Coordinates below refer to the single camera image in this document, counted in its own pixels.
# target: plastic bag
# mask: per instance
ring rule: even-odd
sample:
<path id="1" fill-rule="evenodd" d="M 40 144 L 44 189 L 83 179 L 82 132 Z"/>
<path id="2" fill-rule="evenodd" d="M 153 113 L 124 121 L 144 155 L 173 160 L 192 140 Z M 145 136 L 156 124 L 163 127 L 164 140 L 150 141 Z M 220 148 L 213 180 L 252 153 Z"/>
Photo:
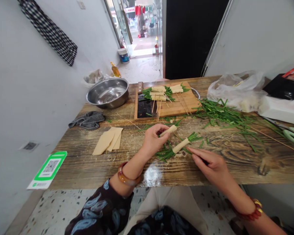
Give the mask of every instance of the plastic bag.
<path id="1" fill-rule="evenodd" d="M 90 72 L 88 76 L 85 76 L 82 80 L 82 83 L 88 87 L 91 88 L 95 83 L 101 82 L 103 80 L 112 78 L 107 74 L 103 74 L 101 70 L 96 70 L 93 72 Z"/>
<path id="2" fill-rule="evenodd" d="M 264 83 L 262 72 L 251 70 L 238 75 L 226 74 L 209 86 L 207 98 L 215 102 L 228 99 L 226 106 L 245 113 L 257 111 L 261 98 L 267 94 L 262 90 Z"/>

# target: person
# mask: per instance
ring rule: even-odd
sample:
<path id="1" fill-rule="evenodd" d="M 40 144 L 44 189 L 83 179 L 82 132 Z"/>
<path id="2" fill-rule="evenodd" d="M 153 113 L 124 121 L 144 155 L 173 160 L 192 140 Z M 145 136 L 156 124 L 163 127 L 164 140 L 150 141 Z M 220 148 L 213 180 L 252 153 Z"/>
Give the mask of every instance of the person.
<path id="1" fill-rule="evenodd" d="M 145 132 L 141 149 L 87 200 L 79 215 L 66 227 L 65 235 L 119 234 L 126 225 L 124 235 L 208 234 L 190 188 L 183 186 L 151 188 L 137 214 L 128 223 L 133 189 L 145 164 L 168 140 L 170 133 L 158 137 L 167 129 L 166 125 L 156 124 Z M 250 235 L 285 234 L 261 211 L 260 204 L 244 193 L 220 155 L 204 149 L 187 149 L 192 152 L 192 158 L 202 173 L 244 218 L 243 224 Z"/>

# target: blue patterned clothing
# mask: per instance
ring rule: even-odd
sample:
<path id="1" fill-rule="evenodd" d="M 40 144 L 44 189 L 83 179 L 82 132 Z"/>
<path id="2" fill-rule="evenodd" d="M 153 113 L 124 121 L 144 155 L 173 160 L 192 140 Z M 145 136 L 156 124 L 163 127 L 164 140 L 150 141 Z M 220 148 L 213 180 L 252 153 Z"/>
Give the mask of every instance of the blue patterned clothing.
<path id="1" fill-rule="evenodd" d="M 77 217 L 65 229 L 65 235 L 118 235 L 129 217 L 132 193 L 120 196 L 107 180 L 91 196 Z M 201 235 L 187 220 L 168 206 L 155 211 L 132 227 L 128 235 Z"/>

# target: knife handle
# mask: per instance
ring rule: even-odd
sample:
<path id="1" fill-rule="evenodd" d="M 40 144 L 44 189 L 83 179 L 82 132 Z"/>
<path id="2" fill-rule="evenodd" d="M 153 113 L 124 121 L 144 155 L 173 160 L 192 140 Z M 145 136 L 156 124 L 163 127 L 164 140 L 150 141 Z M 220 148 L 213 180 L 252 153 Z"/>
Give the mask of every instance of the knife handle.
<path id="1" fill-rule="evenodd" d="M 138 84 L 137 84 L 137 88 L 138 88 L 138 94 L 139 94 L 139 95 L 143 93 L 143 92 L 142 92 L 143 87 L 144 87 L 143 82 L 138 82 Z"/>

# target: bracelet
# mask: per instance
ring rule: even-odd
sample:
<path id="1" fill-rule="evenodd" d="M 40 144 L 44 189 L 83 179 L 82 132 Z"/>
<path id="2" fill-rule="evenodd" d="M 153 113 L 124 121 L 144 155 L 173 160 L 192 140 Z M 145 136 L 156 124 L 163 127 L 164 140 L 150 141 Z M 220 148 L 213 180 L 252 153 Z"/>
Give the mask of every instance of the bracelet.
<path id="1" fill-rule="evenodd" d="M 240 218 L 242 218 L 244 220 L 253 220 L 254 221 L 255 219 L 258 219 L 261 216 L 261 213 L 263 213 L 263 211 L 261 209 L 262 204 L 257 199 L 252 199 L 251 198 L 251 200 L 254 202 L 256 209 L 255 209 L 255 211 L 253 213 L 251 213 L 249 215 L 241 214 L 240 212 L 238 212 L 235 209 L 235 207 L 232 205 L 232 203 L 230 203 L 230 206 L 232 207 L 232 210 L 234 211 L 234 213 L 238 217 L 240 217 Z"/>
<path id="2" fill-rule="evenodd" d="M 127 162 L 124 162 L 122 163 L 120 166 L 119 166 L 119 169 L 118 169 L 118 177 L 119 179 L 121 180 L 122 183 L 125 183 L 126 185 L 128 186 L 135 186 L 139 183 L 140 181 L 140 176 L 138 176 L 137 179 L 135 180 L 130 180 L 129 178 L 127 178 L 123 172 L 122 172 L 122 168 L 123 166 L 126 164 Z"/>

